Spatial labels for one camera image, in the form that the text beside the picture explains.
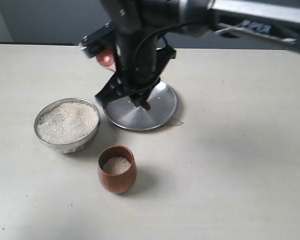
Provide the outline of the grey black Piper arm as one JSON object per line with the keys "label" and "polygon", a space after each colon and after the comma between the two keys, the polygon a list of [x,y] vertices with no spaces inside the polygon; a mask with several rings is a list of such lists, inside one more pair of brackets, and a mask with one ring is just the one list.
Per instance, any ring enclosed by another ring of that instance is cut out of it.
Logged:
{"label": "grey black Piper arm", "polygon": [[208,32],[252,38],[300,54],[300,8],[248,0],[104,0],[115,35],[115,72],[95,95],[106,106],[129,97],[142,106],[176,51],[157,41],[167,33]]}

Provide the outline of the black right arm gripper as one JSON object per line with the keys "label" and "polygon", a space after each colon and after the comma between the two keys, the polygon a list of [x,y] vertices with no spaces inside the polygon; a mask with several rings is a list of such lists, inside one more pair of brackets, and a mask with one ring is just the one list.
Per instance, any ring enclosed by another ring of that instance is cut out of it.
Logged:
{"label": "black right arm gripper", "polygon": [[176,50],[166,39],[157,50],[158,31],[179,23],[179,2],[104,0],[102,6],[115,26],[117,54],[125,73],[115,72],[94,98],[105,107],[132,95],[135,107],[150,107],[148,98],[169,61],[176,58]]}

